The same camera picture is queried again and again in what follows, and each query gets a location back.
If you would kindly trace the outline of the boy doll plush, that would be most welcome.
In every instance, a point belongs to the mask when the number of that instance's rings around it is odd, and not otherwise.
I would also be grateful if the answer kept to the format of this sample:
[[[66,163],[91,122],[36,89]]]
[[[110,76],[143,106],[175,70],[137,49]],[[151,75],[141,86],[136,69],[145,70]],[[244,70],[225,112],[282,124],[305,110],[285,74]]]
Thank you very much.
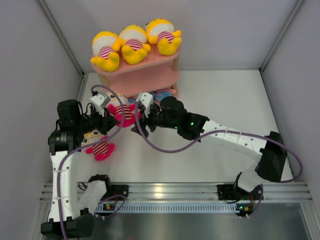
[[[149,92],[149,93],[152,95],[153,99],[156,98],[156,93],[155,93],[154,91],[151,91],[151,92]]]
[[[170,97],[175,93],[176,93],[176,90],[170,87],[158,89],[155,91],[155,99],[160,102],[162,99],[166,97]]]

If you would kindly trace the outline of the white pink bear plush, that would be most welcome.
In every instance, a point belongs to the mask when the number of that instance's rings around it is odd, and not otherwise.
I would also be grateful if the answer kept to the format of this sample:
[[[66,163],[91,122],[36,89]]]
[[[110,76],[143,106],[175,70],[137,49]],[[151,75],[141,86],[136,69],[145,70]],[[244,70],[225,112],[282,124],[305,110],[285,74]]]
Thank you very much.
[[[81,145],[87,146],[89,144],[93,144],[107,138],[107,135],[100,133],[98,130],[93,130],[89,133],[84,134],[84,139]],[[105,141],[84,148],[81,151],[85,152],[87,155],[92,154],[97,162],[101,162],[109,158],[111,154],[115,151],[115,149],[116,145],[114,143],[108,143],[107,141]]]
[[[135,108],[134,104],[130,104],[129,100],[120,92],[115,92],[119,99],[123,104],[124,111],[122,111],[122,107],[120,102],[117,100],[114,94],[111,92],[107,92],[106,94],[110,97],[109,103],[106,105],[109,113],[114,116],[114,118],[118,121],[117,127],[120,127],[122,118],[124,117],[124,123],[122,125],[123,128],[130,127],[136,122],[135,117]]]

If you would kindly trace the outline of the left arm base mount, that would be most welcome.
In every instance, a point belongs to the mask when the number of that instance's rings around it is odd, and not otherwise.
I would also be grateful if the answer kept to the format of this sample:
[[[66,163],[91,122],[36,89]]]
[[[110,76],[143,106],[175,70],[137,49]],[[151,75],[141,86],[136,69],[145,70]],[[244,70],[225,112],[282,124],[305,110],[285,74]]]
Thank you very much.
[[[115,195],[123,195],[127,197],[129,194],[129,185],[127,184],[112,184],[106,187],[106,193],[101,197],[101,201]]]

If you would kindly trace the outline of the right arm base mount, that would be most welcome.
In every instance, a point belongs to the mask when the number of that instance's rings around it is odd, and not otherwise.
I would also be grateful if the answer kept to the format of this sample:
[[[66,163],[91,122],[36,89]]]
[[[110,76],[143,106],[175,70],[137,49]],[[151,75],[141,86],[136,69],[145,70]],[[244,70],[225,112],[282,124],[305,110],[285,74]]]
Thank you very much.
[[[239,201],[253,201],[259,200],[262,193],[260,185],[255,187],[251,192],[235,187],[233,184],[218,184],[217,195],[220,201],[227,201],[228,203],[236,203]]]

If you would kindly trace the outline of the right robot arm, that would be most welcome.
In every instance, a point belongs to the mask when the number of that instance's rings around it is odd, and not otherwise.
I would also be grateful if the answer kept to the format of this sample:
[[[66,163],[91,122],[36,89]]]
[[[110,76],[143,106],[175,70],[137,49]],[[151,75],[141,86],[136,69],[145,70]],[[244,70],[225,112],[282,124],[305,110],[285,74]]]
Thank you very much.
[[[207,116],[188,112],[184,104],[173,96],[165,97],[159,104],[153,96],[141,93],[136,99],[137,119],[132,131],[147,139],[156,128],[176,130],[185,140],[210,142],[239,152],[255,164],[238,174],[233,186],[235,196],[246,198],[262,183],[279,183],[287,159],[281,135],[271,131],[260,136],[240,132],[209,119]]]

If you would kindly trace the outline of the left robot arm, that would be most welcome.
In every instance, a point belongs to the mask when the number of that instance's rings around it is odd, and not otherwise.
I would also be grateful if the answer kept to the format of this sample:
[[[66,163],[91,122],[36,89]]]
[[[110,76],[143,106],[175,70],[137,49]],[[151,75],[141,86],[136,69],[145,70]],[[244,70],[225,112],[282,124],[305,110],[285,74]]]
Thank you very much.
[[[56,240],[90,237],[94,230],[94,212],[99,202],[109,199],[113,187],[108,175],[96,174],[88,180],[82,195],[77,195],[78,158],[84,148],[85,134],[98,130],[106,134],[118,122],[103,103],[91,103],[90,113],[84,113],[75,99],[57,105],[58,120],[48,138],[52,163],[51,208],[42,235]]]

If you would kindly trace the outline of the yellow frog plush toy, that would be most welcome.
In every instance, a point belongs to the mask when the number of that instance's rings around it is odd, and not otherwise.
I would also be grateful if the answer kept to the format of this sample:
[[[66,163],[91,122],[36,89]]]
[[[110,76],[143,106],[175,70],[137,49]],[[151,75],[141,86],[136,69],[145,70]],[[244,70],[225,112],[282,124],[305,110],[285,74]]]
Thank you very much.
[[[156,45],[163,56],[175,54],[182,43],[182,32],[175,30],[174,25],[164,18],[151,20],[145,25],[145,32],[148,42]]]

